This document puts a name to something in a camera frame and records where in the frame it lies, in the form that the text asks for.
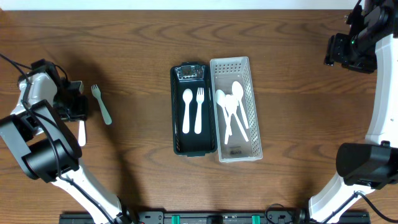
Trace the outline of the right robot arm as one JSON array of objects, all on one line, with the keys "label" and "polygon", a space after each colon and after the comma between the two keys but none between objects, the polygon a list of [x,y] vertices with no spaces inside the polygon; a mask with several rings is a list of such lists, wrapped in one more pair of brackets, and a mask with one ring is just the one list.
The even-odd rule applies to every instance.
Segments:
[{"label": "right robot arm", "polygon": [[359,223],[348,209],[397,183],[397,1],[358,1],[347,15],[348,34],[330,37],[324,63],[377,73],[373,113],[363,143],[343,143],[336,173],[296,214],[295,223]]}]

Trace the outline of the white plastic spoon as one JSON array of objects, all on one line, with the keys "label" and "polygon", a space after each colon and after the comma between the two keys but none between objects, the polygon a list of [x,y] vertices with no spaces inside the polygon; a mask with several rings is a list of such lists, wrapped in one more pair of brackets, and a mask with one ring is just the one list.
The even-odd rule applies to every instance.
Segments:
[{"label": "white plastic spoon", "polygon": [[225,120],[228,117],[228,114],[226,112],[225,93],[223,90],[216,90],[216,103],[221,106]]},{"label": "white plastic spoon", "polygon": [[229,137],[232,134],[232,130],[231,130],[231,117],[228,116],[226,119],[226,132],[225,132],[225,136],[224,136],[224,144],[227,145],[228,141],[229,141]]},{"label": "white plastic spoon", "polygon": [[231,128],[231,118],[234,116],[238,124],[238,128],[246,142],[249,141],[246,131],[244,130],[239,117],[237,116],[238,101],[233,95],[226,95],[226,110],[228,113],[228,127]]},{"label": "white plastic spoon", "polygon": [[238,81],[234,81],[233,82],[233,84],[232,84],[232,92],[233,92],[233,95],[238,100],[245,128],[248,129],[249,128],[249,123],[248,123],[248,119],[247,119],[246,112],[244,110],[243,101],[242,101],[242,98],[244,96],[244,90],[243,90],[243,87],[240,84],[240,82],[238,82]]}]

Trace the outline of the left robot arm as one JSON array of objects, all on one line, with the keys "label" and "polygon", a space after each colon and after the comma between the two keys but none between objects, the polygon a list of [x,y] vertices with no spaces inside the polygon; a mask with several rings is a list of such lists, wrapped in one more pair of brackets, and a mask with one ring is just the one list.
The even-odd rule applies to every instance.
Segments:
[{"label": "left robot arm", "polygon": [[85,167],[81,146],[66,125],[87,119],[83,83],[61,77],[61,68],[45,59],[27,69],[18,79],[16,107],[1,119],[1,139],[22,171],[66,191],[94,223],[135,223],[120,198]]}]

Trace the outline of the white fork thick handle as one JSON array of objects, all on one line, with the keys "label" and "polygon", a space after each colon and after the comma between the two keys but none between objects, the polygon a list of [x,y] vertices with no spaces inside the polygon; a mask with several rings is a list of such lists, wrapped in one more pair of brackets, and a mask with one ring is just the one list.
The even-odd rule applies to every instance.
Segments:
[{"label": "white fork thick handle", "polygon": [[102,114],[104,123],[106,125],[110,125],[113,122],[113,120],[112,120],[112,118],[111,118],[106,106],[103,103],[103,100],[102,100],[102,97],[101,97],[101,91],[100,91],[100,89],[99,89],[97,84],[94,84],[94,85],[91,86],[91,92],[92,92],[93,96],[96,98],[96,100],[97,100],[97,102],[99,104],[99,108],[101,110],[101,114]]}]

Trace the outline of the white fork straight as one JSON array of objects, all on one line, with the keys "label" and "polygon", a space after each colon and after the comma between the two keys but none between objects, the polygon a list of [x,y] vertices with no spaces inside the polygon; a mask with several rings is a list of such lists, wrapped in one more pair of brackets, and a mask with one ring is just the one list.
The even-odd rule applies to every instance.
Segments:
[{"label": "white fork straight", "polygon": [[201,117],[201,110],[202,110],[202,104],[204,102],[205,99],[205,93],[204,93],[204,88],[198,88],[197,90],[197,96],[196,96],[196,100],[197,100],[197,115],[195,118],[195,129],[194,132],[195,134],[200,134],[201,133],[201,127],[202,127],[202,117]]}]

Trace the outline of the white fork thin handle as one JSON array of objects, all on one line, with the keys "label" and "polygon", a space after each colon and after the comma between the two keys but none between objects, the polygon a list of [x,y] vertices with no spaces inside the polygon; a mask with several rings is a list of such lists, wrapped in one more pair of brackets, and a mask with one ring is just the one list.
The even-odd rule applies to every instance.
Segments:
[{"label": "white fork thin handle", "polygon": [[78,143],[81,147],[86,144],[86,128],[85,121],[79,121],[79,129],[78,129]]}]

